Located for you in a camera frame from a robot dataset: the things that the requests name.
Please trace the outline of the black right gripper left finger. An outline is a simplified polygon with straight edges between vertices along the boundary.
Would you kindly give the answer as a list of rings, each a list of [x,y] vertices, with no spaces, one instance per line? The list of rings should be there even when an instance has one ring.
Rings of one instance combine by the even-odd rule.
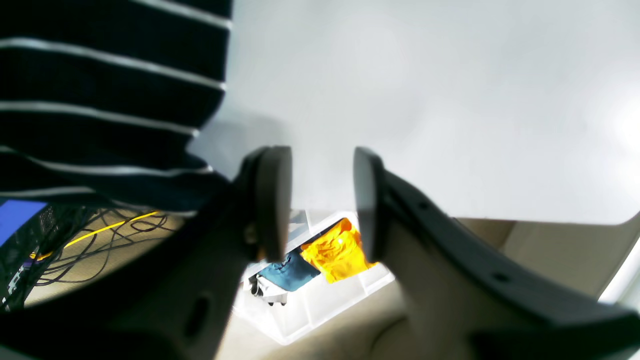
[[[98,281],[1,317],[3,360],[211,360],[247,266],[282,262],[289,146],[263,146],[217,198]]]

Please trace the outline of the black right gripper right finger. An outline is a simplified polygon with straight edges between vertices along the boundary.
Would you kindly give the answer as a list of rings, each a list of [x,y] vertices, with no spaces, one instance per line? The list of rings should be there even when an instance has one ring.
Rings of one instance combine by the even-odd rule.
[[[510,260],[358,146],[353,184],[366,260],[400,286],[425,360],[627,360],[639,313]]]

